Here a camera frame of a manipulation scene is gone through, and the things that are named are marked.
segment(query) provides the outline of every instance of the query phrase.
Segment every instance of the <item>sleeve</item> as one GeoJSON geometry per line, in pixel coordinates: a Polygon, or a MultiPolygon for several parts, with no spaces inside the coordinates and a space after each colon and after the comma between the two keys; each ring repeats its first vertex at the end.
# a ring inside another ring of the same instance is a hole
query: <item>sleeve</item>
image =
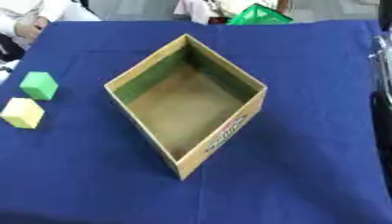
{"type": "Polygon", "coordinates": [[[43,0],[43,2],[39,16],[54,22],[61,17],[71,0],[43,0]]]}
{"type": "Polygon", "coordinates": [[[14,19],[0,14],[0,33],[15,36],[16,22],[14,19]]]}

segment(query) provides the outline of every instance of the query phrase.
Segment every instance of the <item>open box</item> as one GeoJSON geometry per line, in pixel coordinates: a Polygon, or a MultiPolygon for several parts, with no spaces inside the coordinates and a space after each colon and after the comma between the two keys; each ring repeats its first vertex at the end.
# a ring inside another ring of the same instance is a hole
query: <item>open box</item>
{"type": "Polygon", "coordinates": [[[187,34],[105,88],[181,179],[260,110],[267,91],[187,34]]]}

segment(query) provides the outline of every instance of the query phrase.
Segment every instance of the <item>blue tablecloth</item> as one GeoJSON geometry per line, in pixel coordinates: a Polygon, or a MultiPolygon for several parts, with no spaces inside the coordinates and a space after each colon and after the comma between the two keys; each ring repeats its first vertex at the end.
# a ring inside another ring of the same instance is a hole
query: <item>blue tablecloth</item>
{"type": "Polygon", "coordinates": [[[53,24],[0,87],[59,82],[36,130],[0,122],[1,223],[392,223],[371,123],[376,23],[53,24]],[[103,84],[185,32],[269,86],[263,112],[176,180],[103,84]]]}

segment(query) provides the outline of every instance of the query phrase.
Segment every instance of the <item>green plastic piece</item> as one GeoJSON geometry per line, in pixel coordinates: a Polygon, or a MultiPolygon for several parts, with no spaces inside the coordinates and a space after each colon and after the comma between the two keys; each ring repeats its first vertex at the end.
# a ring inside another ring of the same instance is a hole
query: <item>green plastic piece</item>
{"type": "Polygon", "coordinates": [[[264,7],[258,3],[247,8],[243,13],[234,17],[228,25],[284,25],[292,18],[280,14],[276,10],[264,7]]]}
{"type": "Polygon", "coordinates": [[[34,100],[50,101],[59,85],[49,73],[29,72],[20,88],[34,100]]]}

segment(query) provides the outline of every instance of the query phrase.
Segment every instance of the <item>foam block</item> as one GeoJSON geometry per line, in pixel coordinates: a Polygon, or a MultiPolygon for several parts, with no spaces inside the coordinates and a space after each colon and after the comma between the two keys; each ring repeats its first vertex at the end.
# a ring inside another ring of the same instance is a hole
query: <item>foam block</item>
{"type": "Polygon", "coordinates": [[[6,122],[21,129],[36,129],[45,111],[32,99],[12,98],[0,114],[6,122]]]}
{"type": "Polygon", "coordinates": [[[34,100],[50,101],[59,85],[49,73],[29,72],[20,87],[34,100]]]}

